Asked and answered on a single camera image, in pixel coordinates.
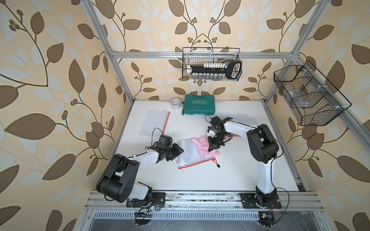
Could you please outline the pink microfiber cloth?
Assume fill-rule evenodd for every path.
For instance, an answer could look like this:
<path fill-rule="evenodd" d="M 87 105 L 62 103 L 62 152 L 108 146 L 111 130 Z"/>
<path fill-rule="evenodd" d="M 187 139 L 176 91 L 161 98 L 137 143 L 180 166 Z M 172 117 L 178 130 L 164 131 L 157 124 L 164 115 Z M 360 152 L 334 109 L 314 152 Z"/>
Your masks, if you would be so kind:
<path fill-rule="evenodd" d="M 199 156 L 204 159 L 205 157 L 218 157 L 220 153 L 217 150 L 209 151 L 208 136 L 205 135 L 200 138 L 192 138 L 191 141 L 196 145 Z"/>

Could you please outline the stack of mesh document bags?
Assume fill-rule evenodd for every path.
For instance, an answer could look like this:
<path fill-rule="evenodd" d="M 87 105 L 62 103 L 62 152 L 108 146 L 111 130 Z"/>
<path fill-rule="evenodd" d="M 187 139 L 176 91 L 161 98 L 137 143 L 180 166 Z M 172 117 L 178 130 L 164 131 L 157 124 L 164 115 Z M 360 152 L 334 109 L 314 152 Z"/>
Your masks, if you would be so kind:
<path fill-rule="evenodd" d="M 170 111 L 149 110 L 140 130 L 142 136 L 159 137 L 165 132 Z"/>

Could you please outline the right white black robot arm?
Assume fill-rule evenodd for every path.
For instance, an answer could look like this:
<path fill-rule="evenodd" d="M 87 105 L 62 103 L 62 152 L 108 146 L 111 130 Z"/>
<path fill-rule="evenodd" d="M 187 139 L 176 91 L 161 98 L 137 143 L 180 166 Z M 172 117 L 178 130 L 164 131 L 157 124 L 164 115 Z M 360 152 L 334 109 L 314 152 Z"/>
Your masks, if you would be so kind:
<path fill-rule="evenodd" d="M 209 151 L 225 146 L 227 137 L 237 135 L 247 139 L 250 153 L 258 162 L 258 182 L 256 192 L 269 195 L 275 191 L 273 185 L 273 160 L 277 158 L 279 144 L 266 124 L 260 126 L 247 125 L 233 120 L 231 117 L 220 119 L 215 116 L 210 120 L 208 128 Z"/>

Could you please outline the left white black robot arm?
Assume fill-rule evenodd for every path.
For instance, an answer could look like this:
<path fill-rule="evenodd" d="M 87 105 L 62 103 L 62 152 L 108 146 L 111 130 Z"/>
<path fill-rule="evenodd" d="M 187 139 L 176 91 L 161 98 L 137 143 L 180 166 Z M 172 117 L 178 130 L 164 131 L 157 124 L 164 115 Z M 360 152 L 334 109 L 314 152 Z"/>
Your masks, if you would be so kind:
<path fill-rule="evenodd" d="M 163 160 L 172 161 L 184 150 L 172 142 L 172 137 L 162 134 L 158 141 L 146 147 L 143 153 L 127 157 L 116 154 L 96 184 L 96 190 L 107 201 L 123 203 L 128 199 L 147 207 L 155 202 L 152 188 L 136 181 L 137 173 L 143 168 Z"/>

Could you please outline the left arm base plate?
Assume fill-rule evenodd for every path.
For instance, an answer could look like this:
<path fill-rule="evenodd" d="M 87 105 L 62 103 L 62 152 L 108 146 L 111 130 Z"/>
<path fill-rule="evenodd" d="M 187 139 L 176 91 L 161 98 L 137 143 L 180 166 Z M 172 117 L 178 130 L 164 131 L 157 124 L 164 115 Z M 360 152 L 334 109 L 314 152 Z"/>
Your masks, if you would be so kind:
<path fill-rule="evenodd" d="M 162 209 L 165 206 L 166 193 L 164 192 L 150 192 L 144 200 L 128 199 L 126 203 L 127 208 L 151 208 Z"/>

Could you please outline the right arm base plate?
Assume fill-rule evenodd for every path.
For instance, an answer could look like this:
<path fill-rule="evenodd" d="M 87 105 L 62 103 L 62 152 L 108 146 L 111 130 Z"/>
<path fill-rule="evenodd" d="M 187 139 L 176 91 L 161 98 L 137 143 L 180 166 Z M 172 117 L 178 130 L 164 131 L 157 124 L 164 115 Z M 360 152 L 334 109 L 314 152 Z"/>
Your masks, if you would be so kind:
<path fill-rule="evenodd" d="M 276 191 L 268 194 L 263 194 L 261 192 L 241 193 L 240 197 L 244 209 L 282 209 Z"/>

